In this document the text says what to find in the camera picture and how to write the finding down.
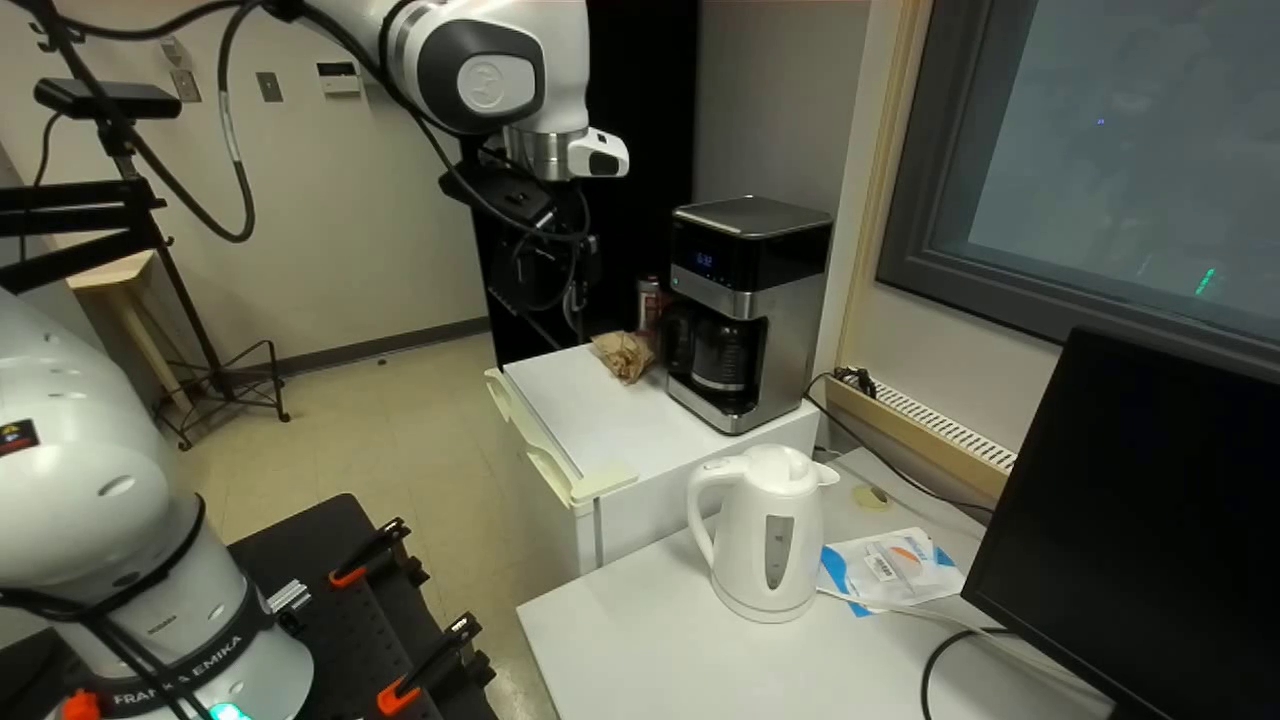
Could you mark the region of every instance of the small refrigerator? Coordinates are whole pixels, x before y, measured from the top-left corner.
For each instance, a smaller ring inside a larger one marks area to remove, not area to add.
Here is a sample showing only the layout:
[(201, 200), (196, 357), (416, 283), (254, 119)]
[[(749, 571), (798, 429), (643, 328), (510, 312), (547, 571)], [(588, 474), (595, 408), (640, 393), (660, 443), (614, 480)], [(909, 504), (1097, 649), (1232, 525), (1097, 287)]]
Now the small refrigerator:
[(749, 443), (811, 450), (820, 422), (798, 398), (757, 432), (721, 436), (664, 393), (660, 370), (624, 385), (588, 345), (489, 368), (485, 387), (519, 450), (506, 489), (560, 579), (678, 533), (695, 464)]

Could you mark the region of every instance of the computer monitor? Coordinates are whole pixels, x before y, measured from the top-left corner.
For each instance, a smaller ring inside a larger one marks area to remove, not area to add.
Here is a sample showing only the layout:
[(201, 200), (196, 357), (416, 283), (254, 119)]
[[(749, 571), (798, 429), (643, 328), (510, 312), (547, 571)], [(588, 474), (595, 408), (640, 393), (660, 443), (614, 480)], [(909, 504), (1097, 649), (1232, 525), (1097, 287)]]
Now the computer monitor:
[(1280, 714), (1280, 387), (1072, 330), (965, 600), (1115, 714)]

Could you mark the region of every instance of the black coffee maker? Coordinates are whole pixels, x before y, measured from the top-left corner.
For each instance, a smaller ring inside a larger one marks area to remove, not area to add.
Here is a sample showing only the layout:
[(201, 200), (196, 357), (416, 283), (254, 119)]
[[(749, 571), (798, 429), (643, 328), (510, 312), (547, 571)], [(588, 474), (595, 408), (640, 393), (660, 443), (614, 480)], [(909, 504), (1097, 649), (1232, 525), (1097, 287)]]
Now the black coffee maker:
[(802, 398), (830, 218), (739, 196), (673, 218), (667, 394), (724, 436)]

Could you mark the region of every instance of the white robotic arm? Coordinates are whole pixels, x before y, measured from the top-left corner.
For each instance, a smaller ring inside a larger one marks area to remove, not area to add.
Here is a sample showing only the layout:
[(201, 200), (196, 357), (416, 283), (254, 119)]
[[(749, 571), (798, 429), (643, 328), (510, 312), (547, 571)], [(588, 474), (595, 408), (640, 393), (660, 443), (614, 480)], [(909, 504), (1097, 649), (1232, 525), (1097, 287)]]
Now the white robotic arm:
[[(30, 600), (97, 608), (206, 707), (291, 714), (312, 688), (309, 649), (264, 619), (123, 370), (0, 287), (0, 604)], [(109, 714), (171, 714), (86, 619), (49, 619)]]
[(539, 180), (629, 174), (629, 145), (588, 124), (592, 38), (583, 0), (274, 0), (274, 17), (329, 17), (387, 85), (450, 136), (502, 131)]

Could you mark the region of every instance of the electric kettle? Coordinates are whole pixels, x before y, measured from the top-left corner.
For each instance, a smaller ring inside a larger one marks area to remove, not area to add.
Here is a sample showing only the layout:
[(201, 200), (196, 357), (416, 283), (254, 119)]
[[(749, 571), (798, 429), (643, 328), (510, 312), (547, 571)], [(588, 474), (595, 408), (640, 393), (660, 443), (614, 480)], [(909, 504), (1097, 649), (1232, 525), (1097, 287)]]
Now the electric kettle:
[[(687, 533), (733, 610), (774, 623), (807, 608), (826, 539), (820, 491), (834, 480), (840, 473), (785, 443), (752, 443), (691, 473)], [(714, 539), (699, 511), (713, 491), (721, 491)]]

